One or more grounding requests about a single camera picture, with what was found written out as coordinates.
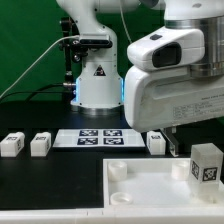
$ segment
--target white tray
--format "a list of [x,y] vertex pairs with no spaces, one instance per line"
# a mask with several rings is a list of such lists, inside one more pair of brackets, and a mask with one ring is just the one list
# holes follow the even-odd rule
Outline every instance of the white tray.
[[220,181],[219,195],[215,203],[191,195],[188,181],[171,177],[172,163],[189,159],[122,159],[127,163],[127,178],[114,182],[108,180],[108,163],[104,160],[104,207],[112,206],[110,196],[116,192],[128,193],[133,198],[133,207],[201,207],[224,208],[224,185]]

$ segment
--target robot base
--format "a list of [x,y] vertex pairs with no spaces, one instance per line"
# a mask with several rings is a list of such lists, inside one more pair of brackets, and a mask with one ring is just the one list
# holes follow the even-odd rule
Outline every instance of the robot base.
[[80,112],[82,114],[90,116],[109,116],[122,112],[123,105],[114,108],[86,108],[78,105],[71,104],[71,110],[74,112]]

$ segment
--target green backdrop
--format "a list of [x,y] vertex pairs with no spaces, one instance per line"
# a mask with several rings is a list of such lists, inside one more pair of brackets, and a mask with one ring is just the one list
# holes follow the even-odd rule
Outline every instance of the green backdrop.
[[[10,86],[53,42],[62,37],[59,20],[66,13],[56,0],[7,0],[0,1],[0,93]],[[125,20],[133,41],[163,25],[163,12],[144,5]],[[120,14],[101,14],[97,19],[112,28],[118,36],[118,72],[124,77],[131,67],[126,56],[128,40]],[[73,65],[77,77],[80,66]],[[64,81],[64,55],[55,47],[10,92],[32,91],[52,83]],[[25,99],[16,95],[7,100]]]

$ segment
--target white cube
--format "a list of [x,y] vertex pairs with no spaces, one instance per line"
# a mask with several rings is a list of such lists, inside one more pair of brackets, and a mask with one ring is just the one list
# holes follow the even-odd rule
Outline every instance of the white cube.
[[25,135],[22,132],[10,133],[0,143],[2,157],[16,157],[24,147]]
[[147,147],[151,155],[165,155],[166,141],[160,132],[147,133]]
[[32,157],[45,157],[51,147],[51,134],[37,133],[30,143]]
[[195,196],[215,197],[219,189],[223,153],[214,144],[193,145],[189,186]]

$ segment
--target warning label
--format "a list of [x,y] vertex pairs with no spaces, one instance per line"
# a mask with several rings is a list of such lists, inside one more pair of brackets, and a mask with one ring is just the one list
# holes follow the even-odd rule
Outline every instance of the warning label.
[[224,112],[224,94],[202,98],[200,103],[173,108],[175,120]]
[[99,65],[99,67],[95,71],[94,76],[106,76],[106,74],[105,74],[101,65]]

